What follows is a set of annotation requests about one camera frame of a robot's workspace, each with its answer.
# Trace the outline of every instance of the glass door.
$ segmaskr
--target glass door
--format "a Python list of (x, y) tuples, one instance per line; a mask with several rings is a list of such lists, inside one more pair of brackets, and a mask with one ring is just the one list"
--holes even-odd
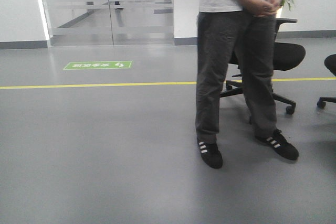
[(109, 1), (115, 44), (173, 43), (173, 0)]
[(43, 0), (51, 44), (173, 43), (173, 0)]

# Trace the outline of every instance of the chair leg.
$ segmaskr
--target chair leg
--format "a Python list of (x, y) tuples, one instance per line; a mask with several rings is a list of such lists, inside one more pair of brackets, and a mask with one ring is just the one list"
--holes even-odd
[(317, 107), (324, 109), (326, 106), (326, 102), (335, 102), (336, 103), (336, 97), (320, 97)]
[(220, 93), (220, 97), (231, 97), (233, 95), (238, 95), (243, 93), (243, 87), (241, 82), (237, 81), (226, 81), (225, 82), (226, 91)]
[[(237, 81), (226, 81), (225, 82), (226, 86), (226, 91), (223, 91), (220, 93), (220, 97), (231, 97), (233, 95), (237, 94), (243, 94), (243, 83), (237, 82)], [(283, 97), (281, 95), (273, 93), (273, 98), (274, 100), (277, 100), (279, 102), (286, 103), (290, 106), (286, 107), (286, 113), (289, 115), (294, 114), (295, 112), (295, 107), (296, 107), (296, 102), (292, 101), (286, 97)]]
[(275, 93), (273, 93), (273, 98), (274, 98), (274, 100), (277, 100), (279, 102), (289, 104), (290, 106), (286, 107), (286, 112), (289, 115), (294, 114), (295, 107), (296, 107), (296, 102), (295, 101), (289, 100), (288, 98), (283, 97), (283, 96), (278, 95), (278, 94), (275, 94)]

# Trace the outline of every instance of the black office chair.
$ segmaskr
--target black office chair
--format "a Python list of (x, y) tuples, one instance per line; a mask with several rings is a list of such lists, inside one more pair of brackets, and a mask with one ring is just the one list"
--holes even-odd
[[(285, 19), (277, 18), (276, 29), (275, 29), (275, 38), (277, 36), (279, 27), (283, 23), (296, 23), (296, 19)], [(290, 43), (279, 43), (275, 42), (274, 45), (274, 70), (287, 71), (298, 66), (303, 59), (305, 58), (306, 50), (303, 46)], [(231, 64), (238, 65), (238, 59), (233, 53), (230, 60)], [(225, 82), (226, 91), (221, 92), (220, 97), (230, 97), (237, 94), (243, 93), (243, 84), (237, 81), (227, 80)], [(279, 94), (273, 93), (274, 100), (289, 104), (290, 106), (286, 107), (286, 113), (289, 115), (294, 114), (296, 103), (288, 98), (285, 98)]]
[[(324, 60), (324, 65), (336, 76), (336, 55), (329, 55)], [(317, 107), (324, 109), (326, 102), (336, 102), (336, 97), (320, 97)]]

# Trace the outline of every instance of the dark gray pants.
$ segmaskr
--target dark gray pants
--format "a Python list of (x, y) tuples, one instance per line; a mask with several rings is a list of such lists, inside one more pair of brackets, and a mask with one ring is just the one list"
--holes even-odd
[(272, 135), (277, 121), (271, 91), (274, 32), (274, 16), (257, 18), (246, 11), (199, 14), (196, 86), (199, 140), (216, 143), (219, 94), (233, 51), (243, 73), (244, 97), (251, 112), (254, 133), (260, 137)]

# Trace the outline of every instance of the yellow line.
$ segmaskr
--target yellow line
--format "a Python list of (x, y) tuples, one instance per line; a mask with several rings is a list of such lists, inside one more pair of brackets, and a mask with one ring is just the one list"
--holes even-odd
[[(336, 80), (336, 77), (321, 78), (288, 78), (273, 79), (272, 81), (328, 81)], [(159, 85), (195, 85), (195, 81), (185, 82), (138, 82), (138, 83), (101, 83), (101, 84), (66, 84), (66, 85), (45, 85), (45, 86), (7, 86), (1, 89), (55, 89), (55, 88), (91, 88), (91, 87), (127, 87), (127, 86), (159, 86)]]
[(54, 89), (54, 88), (90, 88), (90, 87), (126, 87), (126, 86), (158, 86), (158, 85), (195, 85), (195, 81), (189, 82), (138, 82), (138, 83), (102, 83), (102, 84), (67, 84), (45, 86), (9, 86), (1, 89)]

